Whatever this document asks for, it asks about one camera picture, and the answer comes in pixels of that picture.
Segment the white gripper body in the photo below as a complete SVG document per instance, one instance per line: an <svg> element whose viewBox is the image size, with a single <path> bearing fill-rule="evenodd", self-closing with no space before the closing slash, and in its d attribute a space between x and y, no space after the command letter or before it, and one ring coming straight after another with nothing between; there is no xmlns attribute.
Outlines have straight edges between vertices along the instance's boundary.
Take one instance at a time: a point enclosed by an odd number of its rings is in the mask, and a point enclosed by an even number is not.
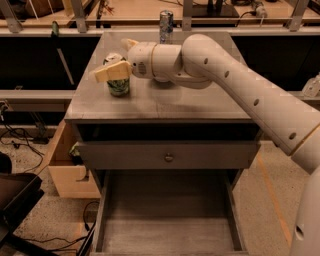
<svg viewBox="0 0 320 256"><path fill-rule="evenodd" d="M152 55L155 42L140 42L128 51L128 61L132 66L132 73L138 78L152 79Z"/></svg>

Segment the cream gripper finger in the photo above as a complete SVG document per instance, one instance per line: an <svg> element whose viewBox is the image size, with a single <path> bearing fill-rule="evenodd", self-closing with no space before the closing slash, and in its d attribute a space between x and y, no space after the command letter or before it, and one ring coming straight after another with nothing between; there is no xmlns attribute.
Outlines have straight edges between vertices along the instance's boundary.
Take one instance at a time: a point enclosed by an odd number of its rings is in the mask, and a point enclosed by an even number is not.
<svg viewBox="0 0 320 256"><path fill-rule="evenodd" d="M132 47L134 47L135 45L138 44L138 41L133 40L133 39L129 39L129 38L123 38L121 40L121 46L123 49L125 49L126 51L129 51Z"/></svg>
<svg viewBox="0 0 320 256"><path fill-rule="evenodd" d="M131 64L128 61L119 61L111 65L103 65L94 71L97 82L128 79L132 73Z"/></svg>

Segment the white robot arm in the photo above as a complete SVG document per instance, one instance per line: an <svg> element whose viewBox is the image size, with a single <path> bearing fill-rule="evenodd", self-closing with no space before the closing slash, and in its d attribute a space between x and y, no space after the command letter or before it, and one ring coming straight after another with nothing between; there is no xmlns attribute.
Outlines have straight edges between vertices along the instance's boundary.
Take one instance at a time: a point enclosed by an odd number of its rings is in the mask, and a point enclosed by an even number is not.
<svg viewBox="0 0 320 256"><path fill-rule="evenodd" d="M181 45L123 39L127 59L93 71L98 82L157 78L187 88L217 83L302 169L310 174L295 222L290 256L320 254L320 112L238 62L203 34Z"/></svg>

